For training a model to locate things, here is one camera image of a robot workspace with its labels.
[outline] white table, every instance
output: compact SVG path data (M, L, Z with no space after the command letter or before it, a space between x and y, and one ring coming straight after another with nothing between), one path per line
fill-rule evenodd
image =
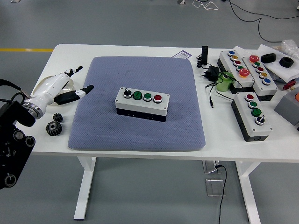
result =
M201 54L197 48L164 48L135 46L103 46L103 45L73 45L61 44L55 47L39 80L59 74L69 68L83 66L83 69L72 76L75 89L83 87L90 63L97 56L159 56L172 57L181 50L192 54L189 58L198 93L199 107L206 138L206 146L193 152L136 152L136 151L77 151L67 147L71 124L78 102L58 106L49 105L46 114L36 121L33 127L18 124L26 135L36 139L32 151L34 155L66 155L77 156L84 168L84 175L78 197L74 219L84 219L87 208L89 190L92 183L96 157L114 158L146 158L175 160L220 160L235 161L240 177L243 196L249 221L260 224L249 174L260 162L299 162L299 133L296 128L273 111L286 91L278 91L270 102L262 102L262 107L268 115L273 127L270 136L261 142L245 142L237 124L231 101L228 101L212 91L214 108L209 104L210 83L201 75L203 70L196 67L196 57ZM216 66L220 51L209 49L208 63ZM233 98L230 92L225 93ZM51 137L45 131L45 126L52 120L54 113L61 113L64 118L63 131L59 136Z

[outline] gray mat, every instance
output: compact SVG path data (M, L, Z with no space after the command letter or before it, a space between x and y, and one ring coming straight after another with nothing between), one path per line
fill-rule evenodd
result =
M194 75L187 59L96 57L77 106L68 146L84 150L194 151L206 142ZM120 87L168 93L166 122L118 115Z

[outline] metal gear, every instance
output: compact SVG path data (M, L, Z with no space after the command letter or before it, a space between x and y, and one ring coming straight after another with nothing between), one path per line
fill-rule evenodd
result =
M53 120L55 120L55 121L61 123L61 121L63 121L63 117L62 117L62 115L61 115L60 113L55 113L55 114L53 115Z
M62 132L62 126L57 121L52 121L46 126L46 131L51 136L57 136Z

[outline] gray box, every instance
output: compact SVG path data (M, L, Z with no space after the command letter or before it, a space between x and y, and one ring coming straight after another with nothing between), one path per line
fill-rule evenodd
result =
M275 107L280 116L289 121L292 125L299 123L299 102L295 96L299 93L299 87L286 94Z

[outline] gray floor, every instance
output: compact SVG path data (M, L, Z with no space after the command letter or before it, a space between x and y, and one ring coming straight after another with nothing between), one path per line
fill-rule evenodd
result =
M191 0L0 1L0 48L54 48L61 43L257 49L277 46L259 37L257 22L240 21L229 2L218 11L195 8ZM232 1L251 12L299 15L296 0ZM235 8L246 20L259 15ZM299 43L298 19L262 16L264 39ZM50 53L0 52L0 78L31 92ZM1 87L0 97L14 91ZM228 169L221 223L245 224L247 214L233 162ZM262 224L297 224L298 164L261 163L250 175ZM31 156L11 189L0 191L1 223L78 223L72 220L83 169L77 158ZM218 223L220 198L206 195L201 161L98 158L85 223Z

